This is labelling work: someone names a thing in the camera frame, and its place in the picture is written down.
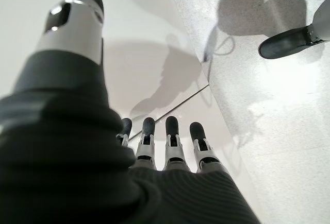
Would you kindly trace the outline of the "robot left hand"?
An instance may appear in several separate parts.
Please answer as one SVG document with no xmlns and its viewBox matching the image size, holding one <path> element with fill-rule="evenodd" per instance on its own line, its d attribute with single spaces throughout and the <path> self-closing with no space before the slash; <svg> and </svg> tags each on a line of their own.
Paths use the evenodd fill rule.
<svg viewBox="0 0 330 224">
<path fill-rule="evenodd" d="M 258 223 L 200 123 L 195 173 L 174 116 L 162 171 L 152 118 L 137 151 L 127 146 L 131 120 L 108 103 L 103 21 L 102 0 L 62 0 L 1 100 L 1 223 Z"/>
</svg>

